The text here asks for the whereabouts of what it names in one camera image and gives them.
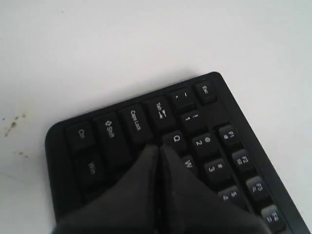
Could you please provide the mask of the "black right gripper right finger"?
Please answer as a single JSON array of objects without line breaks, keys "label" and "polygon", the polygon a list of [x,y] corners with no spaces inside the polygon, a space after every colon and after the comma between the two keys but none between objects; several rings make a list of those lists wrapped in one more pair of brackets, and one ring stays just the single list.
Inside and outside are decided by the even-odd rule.
[{"label": "black right gripper right finger", "polygon": [[169,146],[160,148],[163,215],[168,234],[269,234],[262,218],[223,201],[181,162]]}]

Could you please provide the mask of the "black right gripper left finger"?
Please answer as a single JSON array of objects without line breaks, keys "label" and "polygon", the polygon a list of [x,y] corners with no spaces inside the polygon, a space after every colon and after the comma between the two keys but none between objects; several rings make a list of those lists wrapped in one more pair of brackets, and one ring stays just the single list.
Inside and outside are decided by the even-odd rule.
[{"label": "black right gripper left finger", "polygon": [[57,234],[153,234],[159,147],[147,145],[129,171],[100,197],[60,220]]}]

